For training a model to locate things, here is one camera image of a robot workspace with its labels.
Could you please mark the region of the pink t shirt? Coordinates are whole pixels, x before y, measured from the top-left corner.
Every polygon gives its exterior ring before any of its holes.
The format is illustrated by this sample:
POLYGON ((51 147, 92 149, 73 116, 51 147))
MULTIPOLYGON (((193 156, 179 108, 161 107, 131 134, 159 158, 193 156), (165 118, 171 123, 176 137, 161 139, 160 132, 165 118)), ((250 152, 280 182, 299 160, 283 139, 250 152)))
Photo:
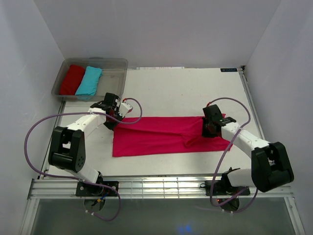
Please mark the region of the pink t shirt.
POLYGON ((119 124, 113 131, 113 157, 215 152, 229 141, 202 136, 202 117, 143 117, 135 124, 119 124))

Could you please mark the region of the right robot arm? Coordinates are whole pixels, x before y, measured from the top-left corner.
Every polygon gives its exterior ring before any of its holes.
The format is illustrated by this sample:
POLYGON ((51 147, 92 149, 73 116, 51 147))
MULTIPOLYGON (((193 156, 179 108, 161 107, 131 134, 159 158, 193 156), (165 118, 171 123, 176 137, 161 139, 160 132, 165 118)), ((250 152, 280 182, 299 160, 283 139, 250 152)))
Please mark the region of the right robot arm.
POLYGON ((238 188, 255 187, 267 192, 294 181, 294 173, 285 146, 268 142, 243 129, 231 117, 223 117, 217 105, 203 109, 202 136, 220 137, 242 150, 251 159, 248 169, 232 169, 212 182, 218 191, 233 194, 238 188))

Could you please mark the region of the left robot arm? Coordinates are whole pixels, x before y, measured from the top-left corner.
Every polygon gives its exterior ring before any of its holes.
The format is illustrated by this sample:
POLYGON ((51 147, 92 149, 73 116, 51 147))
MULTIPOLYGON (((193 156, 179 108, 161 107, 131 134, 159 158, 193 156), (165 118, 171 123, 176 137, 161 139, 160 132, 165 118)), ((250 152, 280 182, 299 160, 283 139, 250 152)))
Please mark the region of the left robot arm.
POLYGON ((100 195, 104 184, 98 180, 100 172, 86 163, 85 140, 100 125, 113 130, 132 109, 117 95, 107 93, 104 100, 92 104, 87 114, 74 123, 54 128, 48 163, 88 182, 87 190, 92 195, 100 195))

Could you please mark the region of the cyan rolled t shirt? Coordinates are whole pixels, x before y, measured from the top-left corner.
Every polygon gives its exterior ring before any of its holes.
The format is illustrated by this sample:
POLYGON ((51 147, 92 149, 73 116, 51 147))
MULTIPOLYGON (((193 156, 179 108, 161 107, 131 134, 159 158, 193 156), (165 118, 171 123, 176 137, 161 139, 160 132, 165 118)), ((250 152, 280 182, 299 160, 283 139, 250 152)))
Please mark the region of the cyan rolled t shirt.
POLYGON ((94 96, 97 91, 99 79, 102 75, 102 70, 100 68, 87 66, 81 84, 75 95, 94 96))

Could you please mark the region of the clear plastic bin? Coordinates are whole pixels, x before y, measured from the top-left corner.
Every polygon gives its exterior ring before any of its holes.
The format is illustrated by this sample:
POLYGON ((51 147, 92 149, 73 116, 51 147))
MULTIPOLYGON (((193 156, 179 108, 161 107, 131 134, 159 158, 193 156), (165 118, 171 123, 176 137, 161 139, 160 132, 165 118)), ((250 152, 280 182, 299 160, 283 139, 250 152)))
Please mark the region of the clear plastic bin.
POLYGON ((124 92, 127 68, 128 61, 124 58, 68 58, 61 64, 51 93, 54 97, 64 101, 100 101, 104 99, 106 93, 121 97, 124 92), (61 95, 59 93, 62 81, 71 65, 83 68, 91 66, 102 70, 95 95, 61 95))

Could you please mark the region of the red rolled t shirt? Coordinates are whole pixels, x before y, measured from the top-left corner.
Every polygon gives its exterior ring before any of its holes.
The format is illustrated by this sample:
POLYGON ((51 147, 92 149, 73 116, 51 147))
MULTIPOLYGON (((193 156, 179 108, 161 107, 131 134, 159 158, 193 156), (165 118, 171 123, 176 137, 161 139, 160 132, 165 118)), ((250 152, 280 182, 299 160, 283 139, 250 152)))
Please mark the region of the red rolled t shirt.
POLYGON ((59 95, 75 95, 85 74, 85 69, 78 65, 70 65, 61 83, 59 95))

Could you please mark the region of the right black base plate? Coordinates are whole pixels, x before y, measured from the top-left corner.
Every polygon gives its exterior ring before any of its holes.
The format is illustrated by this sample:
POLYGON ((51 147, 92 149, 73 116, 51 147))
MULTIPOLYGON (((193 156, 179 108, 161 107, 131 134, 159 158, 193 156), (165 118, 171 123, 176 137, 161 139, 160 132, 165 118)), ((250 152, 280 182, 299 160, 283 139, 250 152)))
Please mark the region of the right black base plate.
MULTIPOLYGON (((212 186, 211 180, 206 180, 206 181, 204 181, 204 183, 200 184, 200 188, 205 189, 205 195, 206 196, 210 195, 211 186, 212 186)), ((250 195, 249 188, 225 186, 223 183, 221 183, 220 180, 218 180, 214 184, 212 195, 213 196, 220 196, 220 195, 221 196, 233 196, 233 195, 239 193, 243 189, 245 189, 245 190, 241 193, 241 195, 243 195, 243 196, 250 195)))

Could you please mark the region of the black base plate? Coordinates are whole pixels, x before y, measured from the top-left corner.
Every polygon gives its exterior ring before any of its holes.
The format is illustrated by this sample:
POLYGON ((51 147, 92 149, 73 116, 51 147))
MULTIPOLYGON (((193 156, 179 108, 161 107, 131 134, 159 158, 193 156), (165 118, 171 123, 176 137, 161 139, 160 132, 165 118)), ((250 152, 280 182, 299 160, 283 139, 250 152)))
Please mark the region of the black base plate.
MULTIPOLYGON (((100 184, 114 188, 116 191, 118 191, 118 188, 119 188, 118 181, 103 181, 103 182, 100 182, 100 184)), ((86 184, 83 182, 78 182, 75 195, 78 197, 92 197, 92 196, 101 197, 103 195, 117 196, 117 194, 112 189, 103 188, 99 186, 93 186, 93 185, 86 184)))
MULTIPOLYGON (((212 186, 211 180, 206 180, 206 181, 204 181, 204 183, 200 184, 200 188, 205 189, 205 195, 206 196, 210 195, 211 186, 212 186)), ((213 196, 220 196, 220 195, 221 196, 233 196, 233 195, 239 193, 243 189, 245 189, 245 190, 241 193, 241 195, 243 195, 243 196, 250 195, 249 188, 225 186, 223 183, 221 183, 220 180, 218 180, 214 184, 212 195, 213 196)))

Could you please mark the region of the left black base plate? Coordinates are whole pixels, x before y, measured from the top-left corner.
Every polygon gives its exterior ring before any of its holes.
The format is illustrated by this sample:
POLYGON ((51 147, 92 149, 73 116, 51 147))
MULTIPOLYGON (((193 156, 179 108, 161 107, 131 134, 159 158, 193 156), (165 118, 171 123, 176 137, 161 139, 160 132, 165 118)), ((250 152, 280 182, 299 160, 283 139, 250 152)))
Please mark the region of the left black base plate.
MULTIPOLYGON (((100 182, 100 184, 114 188, 116 191, 118 191, 118 188, 119 188, 118 181, 103 181, 103 182, 100 182)), ((112 189, 103 188, 99 186, 93 186, 93 185, 86 184, 83 182, 78 182, 75 195, 78 197, 92 197, 92 196, 101 197, 103 195, 117 196, 117 194, 112 189)))

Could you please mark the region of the aluminium frame rail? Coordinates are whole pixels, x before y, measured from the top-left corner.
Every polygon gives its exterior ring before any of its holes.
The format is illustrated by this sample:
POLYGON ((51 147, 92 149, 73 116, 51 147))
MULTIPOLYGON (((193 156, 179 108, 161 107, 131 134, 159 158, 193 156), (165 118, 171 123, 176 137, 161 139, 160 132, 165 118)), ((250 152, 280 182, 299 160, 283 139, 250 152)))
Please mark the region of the aluminium frame rail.
MULTIPOLYGON (((211 177, 118 177, 107 178, 118 182, 118 192, 122 199, 190 199, 206 198, 205 181, 211 177)), ((33 180, 29 199, 96 199, 102 193, 87 194, 86 187, 70 179, 33 180)))

